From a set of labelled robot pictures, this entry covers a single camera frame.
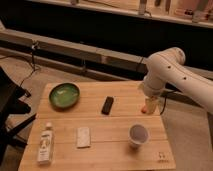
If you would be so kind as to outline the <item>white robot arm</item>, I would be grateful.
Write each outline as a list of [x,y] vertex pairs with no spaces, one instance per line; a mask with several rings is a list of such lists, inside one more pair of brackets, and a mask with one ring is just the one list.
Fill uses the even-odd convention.
[[172,47],[153,53],[147,58],[147,75],[142,90],[148,97],[159,97],[167,83],[213,114],[213,81],[184,67],[185,53]]

